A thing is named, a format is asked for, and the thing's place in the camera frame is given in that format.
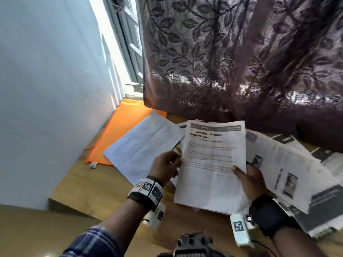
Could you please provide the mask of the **plain white paper sheet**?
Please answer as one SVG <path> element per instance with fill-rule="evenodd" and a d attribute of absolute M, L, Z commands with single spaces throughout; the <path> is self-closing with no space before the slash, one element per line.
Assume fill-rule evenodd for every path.
<path fill-rule="evenodd" d="M 153 110 L 103 155 L 132 184 L 148 176 L 154 159 L 172 150 L 185 136 L 185 128 Z"/>

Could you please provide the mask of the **printed white paper sheet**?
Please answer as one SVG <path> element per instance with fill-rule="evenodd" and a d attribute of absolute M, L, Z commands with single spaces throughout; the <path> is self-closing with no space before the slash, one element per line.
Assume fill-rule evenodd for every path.
<path fill-rule="evenodd" d="M 245 121 L 188 120 L 174 203 L 226 215 L 249 212 L 249 200 L 232 171 L 246 173 Z"/>

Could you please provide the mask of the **marker-tagged left wrist band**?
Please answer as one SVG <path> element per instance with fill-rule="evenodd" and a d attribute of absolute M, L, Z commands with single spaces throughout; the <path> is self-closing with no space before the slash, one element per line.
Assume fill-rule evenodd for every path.
<path fill-rule="evenodd" d="M 163 197 L 163 193 L 161 181 L 149 175 L 136 183 L 127 198 L 141 204 L 147 212 L 154 212 Z"/>

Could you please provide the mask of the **orange cloth folder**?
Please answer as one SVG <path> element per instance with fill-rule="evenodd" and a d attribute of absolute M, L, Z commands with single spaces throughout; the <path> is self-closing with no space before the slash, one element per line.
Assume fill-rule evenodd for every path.
<path fill-rule="evenodd" d="M 146 107 L 143 101 L 123 99 L 105 124 L 105 128 L 100 137 L 97 138 L 95 145 L 85 148 L 85 150 L 91 150 L 85 163 L 95 162 L 102 165 L 113 165 L 103 155 L 104 151 L 140 123 L 152 111 L 154 110 Z"/>

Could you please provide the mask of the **folded newspaper with photos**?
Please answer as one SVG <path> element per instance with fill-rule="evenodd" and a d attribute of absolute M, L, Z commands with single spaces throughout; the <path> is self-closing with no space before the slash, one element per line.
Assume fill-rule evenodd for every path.
<path fill-rule="evenodd" d="M 332 173 L 333 176 L 337 177 L 343 182 L 343 153 L 334 152 L 322 147 L 300 142 L 291 135 L 287 136 L 282 134 L 268 134 L 268 136 L 319 160 L 321 164 Z"/>

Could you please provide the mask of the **person's right hand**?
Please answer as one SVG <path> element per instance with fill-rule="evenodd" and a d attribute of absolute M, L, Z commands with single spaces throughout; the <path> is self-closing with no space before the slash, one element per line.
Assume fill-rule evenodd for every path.
<path fill-rule="evenodd" d="M 246 180 L 241 181 L 241 183 L 242 189 L 249 200 L 250 208 L 272 203 L 275 195 L 268 190 L 261 171 L 247 164 L 246 174 Z"/>

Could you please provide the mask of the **person's left forearm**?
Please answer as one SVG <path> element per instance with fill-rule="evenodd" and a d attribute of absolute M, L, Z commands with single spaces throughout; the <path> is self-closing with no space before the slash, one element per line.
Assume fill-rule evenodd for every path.
<path fill-rule="evenodd" d="M 142 204 L 129 198 L 99 224 L 116 241 L 122 256 L 126 253 L 147 212 Z"/>

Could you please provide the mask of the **dark-printed newspaper sheet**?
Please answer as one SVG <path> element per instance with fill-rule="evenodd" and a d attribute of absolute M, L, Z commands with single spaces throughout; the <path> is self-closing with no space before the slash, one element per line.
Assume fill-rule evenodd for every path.
<path fill-rule="evenodd" d="M 305 195 L 311 199 L 308 213 L 302 212 L 281 198 L 273 199 L 290 217 L 293 217 L 302 230 L 315 240 L 343 230 L 343 186 L 336 184 L 313 194 L 307 189 Z"/>

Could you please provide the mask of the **large newspaper sheet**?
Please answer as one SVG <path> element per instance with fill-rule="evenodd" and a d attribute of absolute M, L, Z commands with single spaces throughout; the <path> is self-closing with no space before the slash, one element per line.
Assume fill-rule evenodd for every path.
<path fill-rule="evenodd" d="M 261 171 L 268 190 L 306 214 L 313 196 L 327 191 L 323 201 L 333 198 L 331 190 L 343 189 L 317 160 L 252 130 L 246 130 L 246 160 Z"/>

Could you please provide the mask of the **black chest-mounted device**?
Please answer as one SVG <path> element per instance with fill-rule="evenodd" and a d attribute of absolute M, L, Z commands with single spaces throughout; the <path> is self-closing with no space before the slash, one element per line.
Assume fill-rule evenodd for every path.
<path fill-rule="evenodd" d="M 182 234 L 172 252 L 157 257 L 233 257 L 213 247 L 212 237 L 205 232 Z"/>

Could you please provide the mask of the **black right wrist band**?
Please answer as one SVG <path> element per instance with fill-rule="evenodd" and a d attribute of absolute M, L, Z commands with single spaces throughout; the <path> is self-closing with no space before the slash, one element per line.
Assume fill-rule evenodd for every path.
<path fill-rule="evenodd" d="M 250 215 L 263 235 L 271 240 L 282 228 L 293 228 L 302 231 L 295 218 L 289 216 L 269 195 L 262 195 L 252 202 Z"/>

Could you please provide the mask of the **blue plaid shirt sleeve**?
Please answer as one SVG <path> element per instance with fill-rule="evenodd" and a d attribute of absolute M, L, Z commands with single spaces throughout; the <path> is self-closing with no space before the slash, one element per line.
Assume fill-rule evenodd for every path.
<path fill-rule="evenodd" d="M 59 257 L 123 257 L 117 242 L 100 225 L 81 233 Z"/>

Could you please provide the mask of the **white window frame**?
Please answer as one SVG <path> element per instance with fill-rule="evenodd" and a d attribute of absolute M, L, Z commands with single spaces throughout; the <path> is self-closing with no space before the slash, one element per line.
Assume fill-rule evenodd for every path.
<path fill-rule="evenodd" d="M 103 0 L 129 80 L 128 96 L 143 96 L 143 60 L 136 0 Z"/>

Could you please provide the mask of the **person's left hand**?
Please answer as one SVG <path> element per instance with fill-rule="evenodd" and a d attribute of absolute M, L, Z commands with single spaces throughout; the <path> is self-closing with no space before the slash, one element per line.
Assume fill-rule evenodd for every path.
<path fill-rule="evenodd" d="M 147 178 L 156 181 L 164 188 L 171 178 L 178 175 L 178 169 L 179 167 L 167 166 L 164 161 L 164 153 L 162 153 L 154 159 Z"/>

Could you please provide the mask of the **person's right forearm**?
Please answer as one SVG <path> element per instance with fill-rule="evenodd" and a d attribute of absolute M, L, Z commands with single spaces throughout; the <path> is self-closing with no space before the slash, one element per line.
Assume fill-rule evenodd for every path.
<path fill-rule="evenodd" d="M 313 239 L 298 229 L 280 229 L 274 235 L 273 243 L 281 257 L 327 257 Z"/>

